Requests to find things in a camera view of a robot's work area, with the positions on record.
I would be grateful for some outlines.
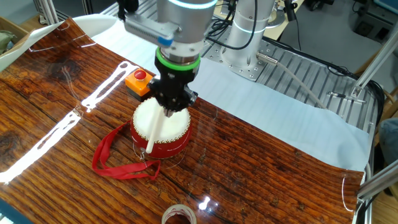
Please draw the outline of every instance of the orange box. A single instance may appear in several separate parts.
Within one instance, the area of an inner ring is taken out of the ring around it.
[[[151,79],[152,75],[147,73],[145,70],[138,68],[128,75],[124,82],[127,86],[127,91],[131,95],[139,101],[144,101],[151,96],[150,89],[147,87]]]

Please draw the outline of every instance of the cardboard box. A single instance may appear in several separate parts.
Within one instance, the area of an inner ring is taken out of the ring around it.
[[[1,16],[0,16],[0,30],[8,30],[15,35],[15,37],[11,40],[12,43],[14,44],[14,47],[11,50],[7,51],[6,53],[1,54],[0,57],[18,49],[29,36],[26,30],[22,29],[15,23]]]

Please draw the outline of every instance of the tape roll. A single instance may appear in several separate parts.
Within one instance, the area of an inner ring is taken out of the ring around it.
[[[165,224],[166,221],[172,217],[173,215],[183,215],[185,216],[191,224],[197,224],[197,217],[191,208],[185,205],[173,205],[166,210],[162,217],[162,224]]]

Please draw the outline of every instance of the wood grain surface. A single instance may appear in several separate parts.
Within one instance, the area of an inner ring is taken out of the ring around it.
[[[324,164],[200,98],[186,150],[162,160],[158,178],[99,176],[97,145],[139,102],[124,82],[91,111],[81,101],[123,61],[68,19],[0,73],[0,197],[28,219],[160,223],[184,204],[198,223],[351,223],[362,172]],[[139,162],[128,128],[116,140],[108,166]]]

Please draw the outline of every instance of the white drumhead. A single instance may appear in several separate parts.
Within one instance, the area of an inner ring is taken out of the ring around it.
[[[141,103],[134,115],[133,125],[139,135],[149,139],[150,131],[153,127],[154,113],[160,105],[155,98],[150,98]],[[190,124],[190,116],[187,109],[174,113],[171,117],[163,118],[163,126],[159,132],[159,137],[155,141],[170,142],[180,138],[187,131]]]

